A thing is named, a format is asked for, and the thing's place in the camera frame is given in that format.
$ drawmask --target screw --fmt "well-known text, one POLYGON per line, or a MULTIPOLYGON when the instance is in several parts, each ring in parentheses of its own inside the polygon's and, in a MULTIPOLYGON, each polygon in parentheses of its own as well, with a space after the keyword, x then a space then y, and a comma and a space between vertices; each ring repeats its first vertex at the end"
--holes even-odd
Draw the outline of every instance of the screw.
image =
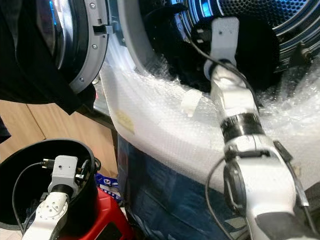
POLYGON ((96 5, 93 2, 91 2, 89 5, 90 5, 91 9, 95 9, 96 8, 96 5))

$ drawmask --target black cable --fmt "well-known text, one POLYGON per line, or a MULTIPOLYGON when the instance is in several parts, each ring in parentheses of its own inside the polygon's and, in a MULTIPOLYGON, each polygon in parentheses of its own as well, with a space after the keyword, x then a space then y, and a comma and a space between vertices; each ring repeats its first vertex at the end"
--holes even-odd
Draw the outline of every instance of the black cable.
POLYGON ((15 204, 16 188, 17 188, 17 185, 18 185, 18 182, 19 182, 21 176, 24 174, 24 172, 25 172, 26 170, 28 170, 28 169, 31 168, 31 167, 41 166, 41 165, 42 165, 41 162, 37 162, 37 163, 34 163, 34 164, 31 164, 31 165, 27 166, 27 167, 19 174, 19 176, 18 176, 18 178, 16 179, 15 184, 14 184, 14 186, 13 186, 11 204, 12 204, 12 209, 13 209, 13 213, 14 213, 16 222, 17 222, 17 224, 18 224, 18 226, 19 226, 19 229, 20 229, 22 235, 24 234, 24 228, 23 228, 23 226, 22 226, 22 224, 21 224, 21 221, 20 221, 20 219, 19 219, 18 212, 17 212, 17 209, 16 209, 16 204, 15 204))
POLYGON ((304 211, 305 217, 306 217, 306 219, 307 219, 307 221, 309 223, 309 226, 310 226, 312 232, 314 234, 318 235, 319 233, 318 233, 317 228, 315 226, 315 223, 314 223, 314 221, 313 221, 313 219, 312 219, 312 217, 310 215, 308 206, 304 206, 303 207, 303 211, 304 211))
POLYGON ((229 70, 230 72, 232 72, 233 74, 237 75, 239 78, 241 78, 241 80, 244 82, 245 86, 250 90, 250 92, 252 93, 255 105, 258 107, 259 106, 259 101, 257 99, 256 93, 254 91, 254 89, 252 88, 252 86, 250 85, 250 83, 248 82, 248 80, 246 79, 246 77, 240 72, 238 71, 238 69, 233 66, 232 64, 226 64, 218 59, 215 59, 211 56, 209 56, 208 54, 206 54, 204 51, 202 51, 192 40, 191 38, 187 37, 188 41, 190 42, 190 44, 193 46, 193 48, 203 57, 205 57, 206 59, 210 60, 211 62, 218 64, 222 67, 224 67, 225 69, 229 70))
POLYGON ((26 219, 25 224, 24 224, 24 227, 23 227, 23 234, 26 233, 27 227, 28 227, 31 219, 32 219, 32 218, 34 217, 34 215, 36 214, 36 211, 37 211, 37 209, 35 209, 35 210, 33 211, 33 213, 31 213, 31 215, 26 219))
MULTIPOLYGON (((226 235, 226 237, 229 239, 229 240, 235 240, 231 234, 225 229, 225 227, 221 224, 221 222, 219 221, 218 217, 216 216, 216 213, 214 211, 214 209, 212 208, 211 206, 211 203, 210 203, 210 199, 209 199, 209 186, 210 186, 210 181, 211 181, 211 178, 212 176, 214 175, 214 172, 217 170, 217 168, 220 166, 220 164, 223 163, 223 161, 225 160, 225 158, 221 158, 213 167, 212 169, 210 170, 209 172, 209 175, 206 179, 206 182, 205 182, 205 189, 204 189, 204 194, 205 194, 205 201, 206 201, 206 204, 208 206, 208 209, 209 209, 209 212, 211 214, 211 216, 213 217, 215 223, 218 225, 218 227, 222 230, 222 232, 226 235)), ((240 240, 245 234, 247 233, 247 231, 243 232, 236 240, 240 240)))

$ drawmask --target yellow label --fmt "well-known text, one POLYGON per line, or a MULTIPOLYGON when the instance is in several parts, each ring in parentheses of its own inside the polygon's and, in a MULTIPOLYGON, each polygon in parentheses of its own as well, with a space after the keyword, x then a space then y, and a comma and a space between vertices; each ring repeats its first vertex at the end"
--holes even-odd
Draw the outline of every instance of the yellow label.
POLYGON ((129 130, 131 133, 135 134, 134 123, 131 118, 123 111, 116 111, 116 118, 119 124, 121 124, 124 128, 129 130))

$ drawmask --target cable connector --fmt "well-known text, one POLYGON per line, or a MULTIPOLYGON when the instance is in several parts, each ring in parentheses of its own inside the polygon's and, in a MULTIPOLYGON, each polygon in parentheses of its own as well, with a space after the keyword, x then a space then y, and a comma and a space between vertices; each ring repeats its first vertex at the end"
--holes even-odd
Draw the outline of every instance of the cable connector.
POLYGON ((43 169, 54 169, 55 160, 44 158, 41 162, 41 166, 43 169))

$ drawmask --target black bucket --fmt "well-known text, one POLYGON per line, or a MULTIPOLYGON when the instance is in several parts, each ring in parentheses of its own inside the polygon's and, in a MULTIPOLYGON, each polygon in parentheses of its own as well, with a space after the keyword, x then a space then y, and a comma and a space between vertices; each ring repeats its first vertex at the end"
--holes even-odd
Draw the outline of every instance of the black bucket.
MULTIPOLYGON (((69 204, 67 222, 62 235, 78 237, 85 234, 96 218, 97 171, 93 152, 83 143, 71 139, 44 140, 27 146, 0 164, 0 228, 18 230, 12 209, 12 192, 18 175, 27 166, 39 163, 43 159, 55 159, 59 155, 78 158, 77 167, 81 168, 85 160, 90 160, 89 178, 78 195, 69 204)), ((17 185, 15 206, 23 223, 27 217, 26 210, 33 201, 39 201, 42 194, 48 192, 52 170, 34 166, 29 168, 17 185)))

